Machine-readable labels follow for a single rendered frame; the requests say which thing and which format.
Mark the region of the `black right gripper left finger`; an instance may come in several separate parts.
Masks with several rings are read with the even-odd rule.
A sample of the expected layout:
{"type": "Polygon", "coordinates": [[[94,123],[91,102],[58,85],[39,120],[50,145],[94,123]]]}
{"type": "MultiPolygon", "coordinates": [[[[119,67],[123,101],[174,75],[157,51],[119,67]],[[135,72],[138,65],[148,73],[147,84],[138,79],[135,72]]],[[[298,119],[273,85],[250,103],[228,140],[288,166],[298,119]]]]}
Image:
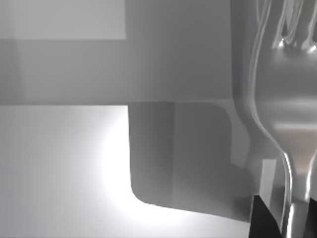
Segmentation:
{"type": "Polygon", "coordinates": [[[282,238],[276,220],[259,195],[253,198],[249,238],[282,238]]]}

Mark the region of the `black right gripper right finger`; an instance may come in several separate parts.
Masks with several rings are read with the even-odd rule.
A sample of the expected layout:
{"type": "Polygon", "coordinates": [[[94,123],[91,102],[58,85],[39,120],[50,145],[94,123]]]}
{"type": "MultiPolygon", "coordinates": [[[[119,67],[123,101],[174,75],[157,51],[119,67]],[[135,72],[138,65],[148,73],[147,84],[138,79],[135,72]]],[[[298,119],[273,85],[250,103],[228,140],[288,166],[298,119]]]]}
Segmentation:
{"type": "Polygon", "coordinates": [[[309,204],[308,238],[317,238],[317,201],[313,198],[309,204]]]}

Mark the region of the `silver metal fork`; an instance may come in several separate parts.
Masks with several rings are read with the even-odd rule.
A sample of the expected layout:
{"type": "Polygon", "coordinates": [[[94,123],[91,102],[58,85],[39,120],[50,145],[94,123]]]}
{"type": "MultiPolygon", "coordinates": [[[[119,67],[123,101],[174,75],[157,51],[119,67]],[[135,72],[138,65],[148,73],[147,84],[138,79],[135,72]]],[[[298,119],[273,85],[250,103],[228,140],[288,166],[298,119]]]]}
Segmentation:
{"type": "Polygon", "coordinates": [[[252,118],[281,154],[282,238],[304,238],[317,159],[317,0],[264,0],[248,76],[252,118]]]}

